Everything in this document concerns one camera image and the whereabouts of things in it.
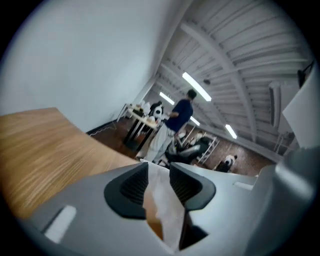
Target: dark hair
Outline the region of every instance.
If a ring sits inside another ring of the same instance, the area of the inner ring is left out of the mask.
[[[193,100],[196,96],[197,93],[194,89],[188,90],[187,94],[186,94],[191,100]]]

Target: navy blue shirt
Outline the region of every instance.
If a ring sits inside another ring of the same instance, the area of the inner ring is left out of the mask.
[[[190,117],[194,113],[194,110],[191,106],[191,102],[187,99],[180,100],[177,105],[173,108],[172,112],[178,112],[177,117],[170,117],[166,121],[165,125],[169,129],[178,132],[180,128],[189,121]]]

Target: table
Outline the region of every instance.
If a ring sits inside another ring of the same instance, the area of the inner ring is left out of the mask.
[[[21,219],[83,177],[138,163],[79,130],[55,107],[0,116],[0,160],[1,193]],[[161,238],[149,186],[143,207],[148,224]]]
[[[120,118],[122,116],[125,116],[128,109],[134,109],[134,110],[138,110],[139,111],[139,107],[136,107],[135,105],[130,105],[130,104],[124,104],[124,106],[122,107],[117,119],[116,119],[116,122],[119,122]]]
[[[123,143],[134,151],[140,151],[143,145],[146,143],[147,139],[150,137],[153,131],[155,131],[158,127],[158,124],[155,122],[149,122],[145,117],[141,117],[138,114],[133,112],[133,109],[128,109],[128,112],[135,118],[135,121],[127,133],[126,137],[123,140]],[[143,141],[138,145],[134,139],[136,138],[138,132],[144,127],[148,126],[151,129],[147,132],[145,135]]]

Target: white pants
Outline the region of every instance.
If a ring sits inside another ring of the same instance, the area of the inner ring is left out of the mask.
[[[174,130],[169,129],[165,124],[162,125],[158,133],[155,135],[153,140],[151,141],[150,147],[144,160],[154,161],[158,163],[165,153],[167,147],[170,142],[173,140],[176,132]]]

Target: cable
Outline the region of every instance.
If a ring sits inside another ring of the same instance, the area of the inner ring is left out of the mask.
[[[106,129],[109,129],[109,128],[112,128],[112,130],[116,130],[116,129],[117,129],[115,123],[112,122],[112,123],[108,124],[107,126],[101,128],[100,130],[96,131],[95,133],[89,134],[89,136],[91,137],[91,136],[96,135],[96,134],[98,134],[98,133],[101,133],[102,131],[104,131],[104,130],[106,130]]]

